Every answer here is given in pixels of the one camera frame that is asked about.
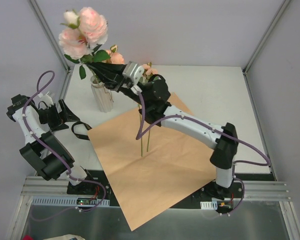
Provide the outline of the green and orange wrapping paper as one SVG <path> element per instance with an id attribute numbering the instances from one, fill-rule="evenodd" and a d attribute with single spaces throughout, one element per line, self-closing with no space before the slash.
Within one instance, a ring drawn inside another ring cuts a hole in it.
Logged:
<path id="1" fill-rule="evenodd" d="M 136 140 L 139 126 L 134 105 L 87 133 L 131 230 L 216 178 L 205 144 L 159 126 Z"/>

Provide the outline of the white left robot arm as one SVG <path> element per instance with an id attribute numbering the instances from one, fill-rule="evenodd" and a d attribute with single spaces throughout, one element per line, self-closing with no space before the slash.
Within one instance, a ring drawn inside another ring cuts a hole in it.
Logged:
<path id="1" fill-rule="evenodd" d="M 89 195 L 95 191 L 96 183 L 90 173 L 81 166 L 75 165 L 75 160 L 54 136 L 53 132 L 66 130 L 66 122 L 78 122 L 78 118 L 66 105 L 63 99 L 58 101 L 61 112 L 47 94 L 41 99 L 43 108 L 38 108 L 34 101 L 26 105 L 29 97 L 18 94 L 7 108 L 7 116 L 17 122 L 25 137 L 25 146 L 19 150 L 22 157 L 46 181 L 67 177 L 68 168 L 71 177 L 67 180 L 72 186 L 78 185 L 80 191 Z"/>

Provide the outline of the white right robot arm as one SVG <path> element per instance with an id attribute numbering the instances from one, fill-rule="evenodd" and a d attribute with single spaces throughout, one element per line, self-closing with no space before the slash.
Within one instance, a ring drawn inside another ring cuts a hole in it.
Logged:
<path id="1" fill-rule="evenodd" d="M 153 74 L 141 83 L 144 67 L 135 62 L 112 64 L 92 62 L 87 67 L 104 86 L 121 92 L 141 106 L 141 123 L 136 138 L 140 139 L 152 127 L 165 127 L 190 136 L 213 150 L 210 162 L 216 169 L 215 192 L 227 197 L 233 191 L 233 160 L 238 151 L 237 131 L 233 124 L 202 122 L 169 102 L 171 93 L 165 78 Z"/>

